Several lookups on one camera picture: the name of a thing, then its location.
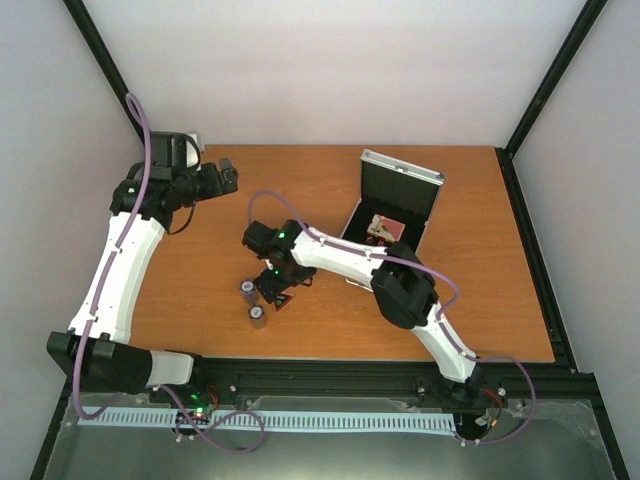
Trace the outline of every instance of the white enclosure panel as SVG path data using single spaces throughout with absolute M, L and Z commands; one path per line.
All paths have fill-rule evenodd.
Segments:
M 581 370 L 640 478 L 640 3 L 609 2 L 516 168 Z
M 583 0 L 88 0 L 129 87 L 206 143 L 503 146 Z
M 0 2 L 0 478 L 28 478 L 63 374 L 45 351 L 89 288 L 142 147 L 61 1 Z

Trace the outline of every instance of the purple cable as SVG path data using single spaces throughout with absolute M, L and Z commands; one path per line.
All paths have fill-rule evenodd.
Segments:
M 285 207 L 287 207 L 287 209 L 293 215 L 294 219 L 296 220 L 296 222 L 298 222 L 298 224 L 300 225 L 302 230 L 307 235 L 309 235 L 311 238 L 313 238 L 314 240 L 320 241 L 320 237 L 318 235 L 316 235 L 315 233 L 313 233 L 311 230 L 309 230 L 309 227 L 307 227 L 307 225 L 302 221 L 302 217 L 300 217 L 300 214 L 295 209 L 295 207 L 293 205 L 291 205 L 291 203 L 289 203 L 289 201 L 286 198 L 284 198 L 279 193 L 274 192 L 273 190 L 260 190 L 260 191 L 258 191 L 258 192 L 253 194 L 253 196 L 251 197 L 251 200 L 249 200 L 249 207 L 248 207 L 249 225 L 251 225 L 251 222 L 253 221 L 253 204 L 255 203 L 255 201 L 259 197 L 261 197 L 263 195 L 268 195 L 270 197 L 273 197 L 273 198 L 279 200 Z M 354 254 L 359 255 L 361 257 L 365 257 L 366 256 L 359 249 L 351 248 L 351 247 L 348 247 L 346 245 L 342 245 L 342 244 L 339 244 L 339 243 L 336 243 L 336 242 L 332 242 L 331 240 L 325 240 L 324 244 L 325 245 L 329 245 L 330 247 L 333 247 L 333 248 L 335 248 L 337 250 L 342 250 L 343 252 L 354 253 Z M 381 255 L 381 254 L 377 254 L 377 253 L 372 253 L 370 255 L 370 258 L 373 258 L 373 259 L 376 259 L 376 260 L 384 260 L 384 261 L 388 261 L 388 262 L 391 262 L 391 263 L 397 263 L 399 265 L 405 265 L 407 267 L 411 267 L 411 268 L 415 268 L 417 270 L 421 270 L 421 271 L 426 272 L 426 273 L 428 273 L 430 275 L 433 275 L 434 277 L 439 278 L 440 280 L 446 282 L 451 288 L 453 288 L 453 297 L 448 302 L 446 302 L 444 305 L 442 305 L 440 307 L 440 309 L 436 312 L 436 318 L 438 320 L 440 320 L 440 317 L 442 316 L 442 314 L 445 311 L 447 311 L 449 308 L 451 308 L 453 306 L 453 304 L 456 303 L 458 301 L 458 298 L 460 297 L 460 289 L 453 282 L 453 280 L 451 280 L 449 277 L 445 276 L 444 274 L 438 272 L 437 270 L 433 270 L 432 268 L 426 267 L 426 266 L 422 265 L 421 263 L 416 263 L 416 262 L 412 262 L 410 260 L 405 260 L 404 258 L 391 257 L 389 255 Z
M 131 93 L 127 93 L 126 96 L 127 107 L 129 107 L 129 111 L 135 120 L 142 127 L 142 131 L 144 134 L 144 168 L 142 171 L 142 183 L 140 185 L 140 191 L 138 192 L 138 196 L 136 197 L 136 201 L 133 204 L 133 208 L 131 209 L 131 213 L 122 229 L 122 233 L 115 242 L 115 247 L 120 249 L 122 244 L 124 243 L 129 230 L 131 230 L 131 226 L 135 221 L 136 215 L 140 210 L 140 206 L 142 205 L 142 200 L 144 198 L 144 194 L 147 191 L 147 185 L 149 184 L 149 174 L 151 170 L 151 129 L 149 127 L 149 121 L 147 120 L 147 116 L 140 104 L 140 101 L 135 97 L 135 95 Z M 91 306 L 89 308 L 89 313 L 91 315 L 96 314 L 98 311 L 98 303 L 100 303 L 100 296 L 102 295 L 102 290 L 104 290 L 104 285 L 107 282 L 107 277 L 109 275 L 109 271 L 111 270 L 111 266 L 113 265 L 114 260 L 116 259 L 117 251 L 111 252 L 109 257 L 107 257 L 107 261 L 104 264 L 104 268 L 100 273 L 100 277 L 98 278 L 98 283 L 96 285 L 96 290 L 93 294 L 93 299 L 91 300 Z M 73 365 L 73 378 L 72 378 L 72 387 L 73 387 L 73 406 L 76 409 L 76 413 L 78 416 L 84 420 L 93 420 L 94 418 L 99 417 L 102 412 L 104 412 L 118 397 L 118 393 L 112 395 L 106 403 L 100 407 L 95 413 L 89 414 L 84 411 L 82 407 L 82 401 L 80 400 L 80 377 L 82 376 L 82 359 L 84 357 L 84 351 L 87 347 L 87 341 L 89 340 L 89 334 L 91 333 L 91 327 L 93 326 L 93 320 L 87 320 L 85 324 L 84 331 L 82 332 L 82 336 L 80 337 L 80 342 L 78 343 L 78 351 L 76 353 L 76 359 Z
M 249 453 L 254 451 L 256 448 L 258 448 L 262 442 L 264 441 L 264 435 L 265 435 L 265 425 L 264 425 L 264 420 L 262 420 L 262 418 L 260 418 L 260 416 L 258 414 L 256 414 L 255 412 L 250 412 L 248 410 L 236 410 L 235 412 L 231 412 L 227 415 L 225 415 L 224 417 L 220 418 L 218 421 L 216 421 L 213 425 L 211 425 L 210 427 L 207 427 L 205 430 L 201 430 L 198 425 L 196 425 L 196 422 L 193 420 L 193 417 L 191 417 L 191 415 L 189 415 L 189 412 L 187 411 L 187 409 L 185 408 L 184 404 L 180 401 L 180 398 L 178 398 L 178 396 L 174 393 L 173 390 L 171 390 L 169 387 L 167 387 L 166 385 L 159 385 L 158 388 L 161 388 L 162 390 L 164 390 L 165 392 L 167 392 L 169 394 L 169 396 L 171 397 L 171 399 L 175 402 L 175 404 L 178 406 L 178 409 L 182 412 L 182 414 L 184 415 L 184 418 L 187 420 L 187 422 L 189 423 L 189 425 L 191 425 L 191 427 L 195 430 L 196 434 L 202 438 L 203 440 L 205 440 L 209 445 L 211 445 L 212 447 L 217 448 L 218 450 L 225 452 L 225 453 L 234 453 L 234 454 L 244 454 L 244 453 Z M 254 443 L 252 446 L 247 447 L 247 448 L 243 448 L 240 450 L 234 450 L 231 448 L 227 448 L 224 447 L 222 445 L 220 445 L 219 443 L 214 442 L 213 440 L 211 440 L 209 437 L 207 437 L 207 434 L 210 433 L 211 431 L 215 430 L 216 428 L 218 428 L 220 425 L 222 425 L 224 422 L 226 422 L 227 420 L 229 420 L 232 417 L 235 417 L 237 415 L 248 415 L 250 417 L 253 417 L 254 419 L 256 419 L 256 421 L 258 422 L 258 425 L 260 426 L 260 437 L 258 438 L 258 440 L 256 441 L 256 443 Z
M 253 221 L 253 204 L 255 203 L 255 201 L 263 196 L 263 195 L 268 195 L 270 197 L 273 197 L 277 200 L 279 200 L 285 207 L 287 207 L 287 209 L 289 210 L 289 212 L 291 212 L 291 214 L 293 215 L 293 217 L 295 218 L 295 220 L 298 222 L 298 224 L 300 225 L 300 227 L 302 228 L 302 230 L 309 235 L 311 238 L 313 238 L 316 241 L 320 241 L 320 237 L 317 236 L 316 234 L 314 234 L 313 232 L 311 232 L 311 230 L 309 230 L 309 228 L 307 227 L 307 225 L 302 221 L 302 218 L 300 217 L 300 214 L 298 213 L 298 211 L 294 208 L 293 205 L 291 205 L 291 203 L 289 203 L 289 201 L 284 198 L 282 195 L 280 195 L 277 192 L 274 192 L 273 190 L 260 190 L 256 193 L 253 194 L 253 196 L 251 197 L 251 200 L 249 200 L 249 207 L 248 207 L 248 220 L 249 220 L 249 225 L 251 225 L 251 222 Z M 342 250 L 345 252 L 349 252 L 349 253 L 355 253 L 357 255 L 360 256 L 366 256 L 364 255 L 360 250 L 356 250 L 354 248 L 350 248 L 344 245 L 340 245 L 338 243 L 332 242 L 330 240 L 325 240 L 324 242 L 325 245 L 329 245 L 333 248 L 337 248 L 338 250 Z M 447 284 L 449 284 L 449 286 L 451 286 L 451 288 L 453 288 L 453 297 L 444 305 L 442 305 L 442 307 L 440 307 L 440 309 L 436 312 L 436 319 L 440 320 L 442 317 L 442 314 L 449 309 L 456 301 L 458 301 L 458 298 L 460 297 L 460 289 L 458 288 L 458 286 L 448 277 L 446 277 L 445 275 L 443 275 L 442 273 L 433 270 L 429 267 L 426 267 L 420 263 L 416 263 L 416 262 L 412 262 L 410 260 L 405 260 L 403 258 L 397 258 L 397 257 L 391 257 L 388 255 L 381 255 L 381 254 L 371 254 L 370 258 L 374 258 L 377 260 L 383 260 L 383 261 L 388 261 L 388 262 L 392 262 L 392 263 L 397 263 L 399 265 L 405 265 L 407 267 L 410 268 L 415 268 L 417 270 L 421 270 L 423 272 L 426 272 L 430 275 L 433 275 L 434 277 L 437 277 L 443 281 L 445 281 Z M 458 345 L 458 342 L 456 342 L 456 340 L 453 338 L 453 336 L 451 335 L 451 333 L 447 330 L 447 328 L 445 327 L 445 325 L 442 322 L 438 322 L 438 325 L 440 326 L 440 330 L 442 330 L 442 333 L 444 334 L 444 336 L 447 338 L 447 340 L 449 341 L 449 343 L 453 346 L 453 348 L 461 355 L 464 355 L 466 358 L 468 358 L 469 360 L 476 362 L 476 363 L 491 363 L 495 360 L 510 360 L 511 362 L 513 362 L 522 372 L 522 374 L 524 375 L 527 384 L 529 385 L 529 390 L 531 391 L 531 412 L 529 413 L 529 415 L 527 416 L 527 418 L 525 419 L 525 421 L 522 423 L 522 425 L 520 425 L 517 429 L 515 429 L 513 432 L 509 433 L 508 435 L 505 435 L 502 438 L 499 438 L 497 440 L 489 440 L 489 441 L 484 441 L 484 442 L 479 442 L 479 445 L 496 445 L 499 443 L 502 443 L 504 441 L 507 441 L 511 438 L 513 438 L 514 436 L 518 435 L 519 433 L 521 433 L 525 428 L 527 428 L 529 426 L 529 424 L 531 423 L 531 420 L 533 420 L 533 417 L 536 413 L 536 409 L 538 406 L 537 403 L 537 398 L 536 398 L 536 391 L 535 388 L 533 386 L 533 381 L 531 380 L 531 376 L 529 375 L 529 373 L 527 372 L 527 370 L 524 368 L 524 366 L 522 365 L 522 363 L 520 363 L 517 359 L 515 359 L 514 357 L 510 356 L 510 355 L 496 355 L 493 357 L 488 357 L 488 358 L 476 358 L 476 357 L 469 357 L 467 355 L 464 354 L 464 350 L 462 349 L 462 347 L 460 347 L 460 345 Z M 456 433 L 456 437 L 461 440 L 462 442 L 464 442 L 465 440 L 460 437 L 457 433 Z

